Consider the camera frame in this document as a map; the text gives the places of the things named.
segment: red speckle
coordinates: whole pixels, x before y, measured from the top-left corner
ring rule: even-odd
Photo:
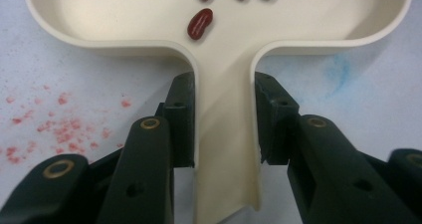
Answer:
[[[18,164],[21,161],[21,158],[16,156],[10,156],[7,158],[7,160],[9,160],[9,162],[12,164]]]
[[[64,105],[68,102],[69,100],[69,94],[68,93],[61,93],[59,98],[57,99],[58,103],[60,105]]]
[[[17,150],[18,150],[18,148],[15,147],[15,146],[8,147],[6,149],[7,160],[9,160],[9,162],[12,163],[12,164],[17,164],[21,161],[20,157],[15,156],[15,153],[16,153]]]
[[[25,114],[24,114],[24,116],[23,117],[14,117],[14,118],[12,118],[12,122],[14,123],[14,124],[19,124],[19,123],[21,123],[24,119],[27,119],[27,118],[32,118],[32,114],[34,113],[34,111],[28,111],[28,112],[26,112]]]
[[[77,151],[79,149],[78,145],[75,143],[69,143],[69,151]]]
[[[81,121],[79,119],[77,119],[77,118],[72,119],[71,120],[71,126],[74,129],[79,129],[79,128],[81,128]]]
[[[84,154],[84,152],[85,152],[85,150],[82,147],[80,147],[79,145],[77,145],[74,142],[69,143],[68,148],[69,148],[70,152],[77,152],[79,154]]]
[[[111,130],[108,128],[103,128],[103,138],[109,138],[109,135],[111,134]]]
[[[14,97],[8,97],[8,98],[6,98],[6,102],[8,103],[8,104],[12,104],[13,102],[15,102],[16,101],[16,99],[14,98]]]
[[[29,141],[28,142],[28,147],[27,147],[27,151],[29,153],[33,152],[35,150],[35,148],[37,147],[37,143],[35,141]]]
[[[61,154],[61,153],[64,153],[64,152],[65,152],[65,150],[62,149],[61,147],[56,148],[56,153],[57,154]]]
[[[34,103],[35,103],[36,105],[40,105],[42,102],[43,102],[43,100],[41,100],[41,99],[39,99],[39,98],[35,98],[35,99],[34,99]]]
[[[18,118],[18,117],[14,117],[14,118],[12,118],[12,121],[13,121],[13,123],[15,123],[15,124],[19,124],[19,123],[21,123],[21,122],[22,122],[22,119],[21,119],[21,118]]]
[[[96,148],[99,147],[99,144],[96,143],[96,142],[92,142],[91,145],[90,145],[90,147],[91,147],[91,149],[96,149]]]
[[[6,149],[6,156],[12,156],[13,154],[15,154],[15,152],[18,150],[17,147],[12,146],[12,147],[8,147]]]
[[[42,132],[44,130],[49,131],[54,124],[56,124],[54,121],[48,120],[45,123],[39,125],[38,128],[37,128],[37,131],[38,132]]]
[[[28,111],[25,113],[24,118],[29,118],[32,117],[32,114],[34,113],[34,111]]]
[[[95,132],[95,131],[96,131],[96,128],[94,126],[92,125],[87,126],[87,132]]]
[[[121,101],[121,106],[124,107],[124,108],[130,107],[131,106],[130,100],[123,100],[123,101]]]

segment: white table surface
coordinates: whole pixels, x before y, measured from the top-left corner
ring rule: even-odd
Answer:
[[[268,57],[270,74],[301,106],[333,120],[355,147],[382,160],[422,149],[422,0],[389,36],[334,56]],[[190,71],[172,58],[111,58],[58,41],[24,0],[0,0],[0,206],[39,162],[57,153],[95,161],[130,125],[152,115],[171,80]],[[262,167],[263,207],[224,223],[302,223],[284,166]],[[191,223],[193,170],[177,169],[176,223]]]

